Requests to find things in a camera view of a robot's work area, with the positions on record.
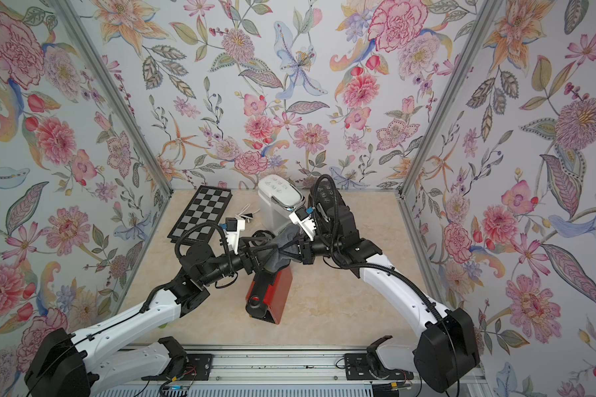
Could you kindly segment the grey cleaning cloth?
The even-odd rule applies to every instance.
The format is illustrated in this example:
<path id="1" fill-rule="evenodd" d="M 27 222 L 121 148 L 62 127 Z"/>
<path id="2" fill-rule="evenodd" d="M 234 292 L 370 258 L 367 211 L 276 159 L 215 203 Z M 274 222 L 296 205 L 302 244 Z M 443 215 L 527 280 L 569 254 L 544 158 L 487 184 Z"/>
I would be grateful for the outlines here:
<path id="1" fill-rule="evenodd" d="M 288 267 L 292 261 L 299 262 L 299 241 L 302 238 L 302 229 L 297 225 L 288 225 L 270 243 L 265 245 L 259 258 L 263 270 L 268 273 L 277 273 Z"/>

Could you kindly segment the red coffee machine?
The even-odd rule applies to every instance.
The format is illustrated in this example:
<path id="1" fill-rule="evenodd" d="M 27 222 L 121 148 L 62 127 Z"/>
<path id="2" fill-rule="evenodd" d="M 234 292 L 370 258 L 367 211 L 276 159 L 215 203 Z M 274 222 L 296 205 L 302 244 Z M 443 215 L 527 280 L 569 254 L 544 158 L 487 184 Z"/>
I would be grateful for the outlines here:
<path id="1" fill-rule="evenodd" d="M 277 273 L 256 274 L 247 295 L 246 311 L 253 319 L 280 324 L 293 282 L 290 267 Z"/>

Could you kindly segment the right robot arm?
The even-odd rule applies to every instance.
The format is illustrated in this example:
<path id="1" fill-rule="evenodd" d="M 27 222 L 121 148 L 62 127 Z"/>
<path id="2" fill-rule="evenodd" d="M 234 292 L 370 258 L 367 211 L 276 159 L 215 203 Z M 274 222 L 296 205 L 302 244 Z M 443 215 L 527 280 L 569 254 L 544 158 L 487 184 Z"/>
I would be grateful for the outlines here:
<path id="1" fill-rule="evenodd" d="M 375 243 L 361 238 L 346 206 L 296 209 L 289 216 L 301 229 L 301 261 L 331 259 L 372 286 L 405 319 L 419 338 L 411 352 L 420 378 L 445 393 L 480 364 L 473 319 L 463 309 L 448 309 L 400 273 Z"/>

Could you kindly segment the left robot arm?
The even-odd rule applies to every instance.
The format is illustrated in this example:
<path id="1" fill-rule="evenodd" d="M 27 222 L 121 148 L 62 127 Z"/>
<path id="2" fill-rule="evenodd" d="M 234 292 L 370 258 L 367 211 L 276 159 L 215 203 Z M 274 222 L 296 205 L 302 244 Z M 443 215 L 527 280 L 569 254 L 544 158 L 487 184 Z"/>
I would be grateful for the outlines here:
<path id="1" fill-rule="evenodd" d="M 206 243 L 190 246 L 176 276 L 153 288 L 142 304 L 85 329 L 46 335 L 25 375 L 28 395 L 91 396 L 137 378 L 184 376 L 192 365 L 175 338 L 132 351 L 127 345 L 197 309 L 210 296 L 209 285 L 261 269 L 262 260 L 248 247 L 215 256 Z"/>

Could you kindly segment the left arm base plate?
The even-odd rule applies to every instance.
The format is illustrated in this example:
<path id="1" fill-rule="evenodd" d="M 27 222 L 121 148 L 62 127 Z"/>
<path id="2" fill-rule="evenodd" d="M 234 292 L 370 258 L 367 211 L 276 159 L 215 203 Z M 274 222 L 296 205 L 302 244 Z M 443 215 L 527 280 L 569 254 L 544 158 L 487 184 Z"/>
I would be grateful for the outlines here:
<path id="1" fill-rule="evenodd" d="M 189 353 L 186 361 L 180 367 L 176 367 L 177 373 L 168 370 L 160 375 L 144 376 L 141 380 L 206 381 L 210 378 L 213 360 L 212 354 Z"/>

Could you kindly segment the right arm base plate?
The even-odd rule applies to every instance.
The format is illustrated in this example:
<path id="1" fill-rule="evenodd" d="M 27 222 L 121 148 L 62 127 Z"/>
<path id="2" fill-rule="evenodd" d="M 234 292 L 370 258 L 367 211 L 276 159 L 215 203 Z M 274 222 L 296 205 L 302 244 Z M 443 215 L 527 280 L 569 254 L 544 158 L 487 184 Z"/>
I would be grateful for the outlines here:
<path id="1" fill-rule="evenodd" d="M 346 353 L 342 362 L 347 380 L 404 381 L 415 378 L 412 372 L 387 369 L 369 353 Z"/>

